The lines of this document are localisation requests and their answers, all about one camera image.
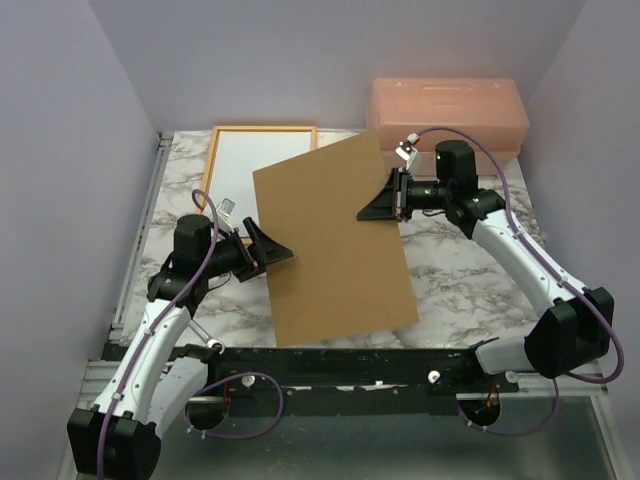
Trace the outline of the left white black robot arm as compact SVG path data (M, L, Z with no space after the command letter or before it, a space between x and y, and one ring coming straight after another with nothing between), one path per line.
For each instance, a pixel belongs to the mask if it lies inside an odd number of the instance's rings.
M292 257L251 218L243 224L249 245L237 230L219 232L218 222L205 215L179 218L173 250L148 282L143 318L119 367L93 405L75 409L68 420L78 472L99 479L150 478L164 433L188 399L220 387L217 365L170 356L208 294L210 279L231 274L244 282Z

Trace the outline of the brown cardboard backing board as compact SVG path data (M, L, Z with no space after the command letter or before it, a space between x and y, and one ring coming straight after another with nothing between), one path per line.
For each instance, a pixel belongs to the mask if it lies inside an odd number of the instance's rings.
M293 253L267 269L278 346L418 323L397 223L356 218L386 179L373 132L254 171L259 226Z

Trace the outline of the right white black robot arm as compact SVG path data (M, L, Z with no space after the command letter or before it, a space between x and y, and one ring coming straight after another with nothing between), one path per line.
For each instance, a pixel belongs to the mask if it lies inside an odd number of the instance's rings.
M474 149L463 140L435 147L436 178L417 180L418 135L401 142L404 165L391 170L382 190L357 214L360 221L409 221L414 212L442 213L466 238L509 274L538 314L521 339L492 340L475 348L460 379L480 392L507 371L554 379L603 357L613 343L614 300L603 287L589 288L562 269L516 220L507 192L480 187Z

